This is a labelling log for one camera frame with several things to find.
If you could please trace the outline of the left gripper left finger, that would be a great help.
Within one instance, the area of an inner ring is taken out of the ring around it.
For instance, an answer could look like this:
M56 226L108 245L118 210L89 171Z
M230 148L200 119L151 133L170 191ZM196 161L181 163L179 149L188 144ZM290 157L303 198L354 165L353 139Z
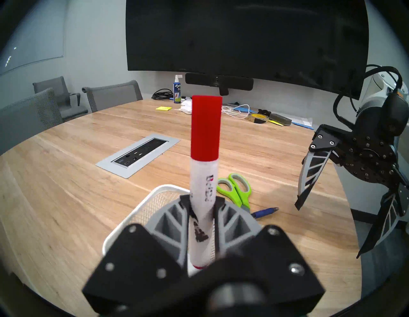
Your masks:
M159 293L187 275L190 197L157 210L148 223L121 231L84 285L82 292L100 315L125 312L153 299L149 308L171 299Z

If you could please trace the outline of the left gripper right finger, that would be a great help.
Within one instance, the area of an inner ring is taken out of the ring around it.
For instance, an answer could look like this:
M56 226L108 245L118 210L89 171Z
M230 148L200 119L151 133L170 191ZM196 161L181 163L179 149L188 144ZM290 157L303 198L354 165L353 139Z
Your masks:
M311 313L325 294L323 285L287 234L276 225L262 227L249 212L217 196L214 205L216 259L234 262L239 276L249 274L263 282L266 300L292 315Z

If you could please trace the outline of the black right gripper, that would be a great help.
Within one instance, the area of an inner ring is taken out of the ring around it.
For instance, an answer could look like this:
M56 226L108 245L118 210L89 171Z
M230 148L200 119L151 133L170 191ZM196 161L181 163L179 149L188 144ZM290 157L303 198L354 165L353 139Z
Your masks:
M386 186L389 191L380 201L380 209L357 257L380 244L406 215L409 205L408 178L399 170L397 139L408 122L408 104L384 104L360 112L355 123L333 111L350 132L329 125L316 130L302 161L295 207L300 210L327 161L339 162L347 171L365 182Z

